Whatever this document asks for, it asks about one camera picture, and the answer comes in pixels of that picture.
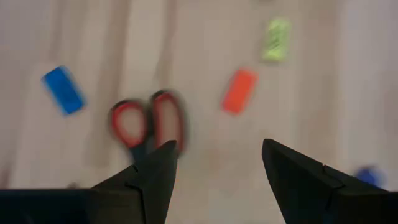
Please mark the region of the blue crayon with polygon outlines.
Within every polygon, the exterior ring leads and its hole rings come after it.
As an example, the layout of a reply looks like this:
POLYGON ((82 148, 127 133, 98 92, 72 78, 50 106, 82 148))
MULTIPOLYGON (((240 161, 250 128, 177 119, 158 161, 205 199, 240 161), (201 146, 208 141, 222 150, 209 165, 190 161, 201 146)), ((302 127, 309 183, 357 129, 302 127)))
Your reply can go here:
POLYGON ((357 179, 381 188, 384 184, 384 175, 376 166, 363 166, 354 175, 357 179))

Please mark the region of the light blue eraser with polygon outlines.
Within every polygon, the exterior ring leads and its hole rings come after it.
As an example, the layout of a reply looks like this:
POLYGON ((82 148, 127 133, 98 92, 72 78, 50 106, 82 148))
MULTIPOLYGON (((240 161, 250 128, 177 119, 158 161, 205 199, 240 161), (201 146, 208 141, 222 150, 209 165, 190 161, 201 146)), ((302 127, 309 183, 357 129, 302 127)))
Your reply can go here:
POLYGON ((86 106, 83 92, 66 66, 61 65, 47 72, 41 81, 64 116, 76 113, 86 106))

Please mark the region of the yellow eraser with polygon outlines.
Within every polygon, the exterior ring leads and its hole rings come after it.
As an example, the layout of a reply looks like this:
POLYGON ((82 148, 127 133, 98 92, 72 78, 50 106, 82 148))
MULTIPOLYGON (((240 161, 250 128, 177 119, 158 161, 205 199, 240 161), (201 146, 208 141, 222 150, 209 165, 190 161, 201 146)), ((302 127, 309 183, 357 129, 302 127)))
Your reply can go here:
POLYGON ((266 27, 261 59, 271 62, 281 62, 287 56, 290 22, 282 17, 275 17, 266 27))

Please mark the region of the orange eraser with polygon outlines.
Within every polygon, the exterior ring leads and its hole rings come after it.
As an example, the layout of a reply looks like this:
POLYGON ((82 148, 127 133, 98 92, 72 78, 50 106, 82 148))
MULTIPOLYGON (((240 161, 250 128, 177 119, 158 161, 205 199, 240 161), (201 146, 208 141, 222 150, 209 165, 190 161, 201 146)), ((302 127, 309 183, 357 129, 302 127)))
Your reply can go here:
POLYGON ((238 69, 230 81, 221 108, 231 114, 242 113, 250 99, 258 80, 258 74, 252 70, 238 69))

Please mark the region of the black and red scissors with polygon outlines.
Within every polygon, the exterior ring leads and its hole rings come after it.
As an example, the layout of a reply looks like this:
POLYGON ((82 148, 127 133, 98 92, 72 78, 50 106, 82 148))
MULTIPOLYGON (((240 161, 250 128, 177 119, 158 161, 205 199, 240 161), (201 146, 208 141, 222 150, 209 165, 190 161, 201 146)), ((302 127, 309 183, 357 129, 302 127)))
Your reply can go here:
POLYGON ((113 136, 128 149, 134 163, 144 159, 152 151, 158 149, 161 145, 161 109, 160 105, 164 102, 170 102, 176 109, 177 114, 177 155, 182 156, 185 152, 188 136, 187 114, 184 108, 184 102, 179 95, 168 89, 162 89, 153 93, 148 104, 145 104, 138 98, 126 98, 109 110, 109 127, 113 136), (137 137, 127 133, 123 128, 121 116, 125 111, 135 110, 139 113, 140 131, 137 137))

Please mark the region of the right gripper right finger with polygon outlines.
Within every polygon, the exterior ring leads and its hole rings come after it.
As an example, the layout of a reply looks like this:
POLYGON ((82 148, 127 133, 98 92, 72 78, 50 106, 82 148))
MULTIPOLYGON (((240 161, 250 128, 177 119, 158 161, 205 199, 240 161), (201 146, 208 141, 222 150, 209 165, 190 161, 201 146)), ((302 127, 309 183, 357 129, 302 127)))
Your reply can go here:
POLYGON ((262 160, 286 224, 398 224, 398 192, 326 166, 273 139, 262 160))

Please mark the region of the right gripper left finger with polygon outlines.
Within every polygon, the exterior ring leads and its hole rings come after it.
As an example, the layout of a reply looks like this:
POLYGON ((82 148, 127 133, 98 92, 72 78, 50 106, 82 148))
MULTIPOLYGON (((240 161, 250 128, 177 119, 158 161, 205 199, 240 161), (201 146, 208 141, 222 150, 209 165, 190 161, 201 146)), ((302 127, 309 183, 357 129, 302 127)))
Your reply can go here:
POLYGON ((0 224, 164 224, 176 145, 166 142, 89 189, 0 190, 0 224))

